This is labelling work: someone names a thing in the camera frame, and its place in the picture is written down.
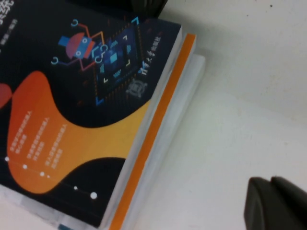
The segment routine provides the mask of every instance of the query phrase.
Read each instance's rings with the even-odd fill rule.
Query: stacked book
[[[200,82],[179,24],[64,1],[0,17],[0,196],[60,230],[132,229]]]

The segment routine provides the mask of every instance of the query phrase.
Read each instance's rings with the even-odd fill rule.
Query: white table surface
[[[306,9],[305,0],[169,0],[161,18],[198,35],[207,68],[135,230],[244,230],[252,176],[307,190]],[[0,200],[0,229],[52,228]]]

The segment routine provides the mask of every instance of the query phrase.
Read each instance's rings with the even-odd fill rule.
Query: red shape
[[[87,48],[87,50],[86,50],[86,52],[85,52],[85,54],[84,54],[84,57],[85,57],[86,59],[88,59],[88,57],[90,56],[91,51],[92,51],[94,45],[95,45],[95,42],[93,42],[93,41],[90,42],[90,44],[89,44],[89,46],[88,46],[88,48]]]
[[[72,59],[72,57],[75,55],[75,52],[77,51],[77,48],[83,37],[84,33],[78,33],[70,38],[66,46],[66,54],[70,59]]]
[[[7,84],[0,83],[0,109],[11,99],[12,91]]]

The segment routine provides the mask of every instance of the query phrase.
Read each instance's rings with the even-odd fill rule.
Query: black object
[[[158,17],[167,0],[68,0],[86,8],[99,11],[102,6],[135,12],[147,17]]]
[[[251,178],[244,218],[247,230],[307,230],[307,193],[282,177]]]

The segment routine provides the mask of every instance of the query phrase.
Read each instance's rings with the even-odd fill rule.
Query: orange book edge
[[[194,45],[196,36],[193,34],[187,34],[178,59],[175,63],[174,69],[169,77],[168,83],[165,87],[164,93],[161,97],[161,101],[154,113],[153,120],[149,126],[148,132],[144,139],[142,148],[139,152],[138,158],[132,169],[130,178],[127,182],[126,188],[113,217],[109,230],[120,230],[124,223],[125,216],[128,212],[130,203],[132,201],[135,190],[137,189],[139,180],[142,175],[143,168],[147,158],[149,157],[150,151],[154,145],[154,141],[158,134],[164,115],[166,114],[167,107],[173,97],[183,69],[188,61],[191,49]]]

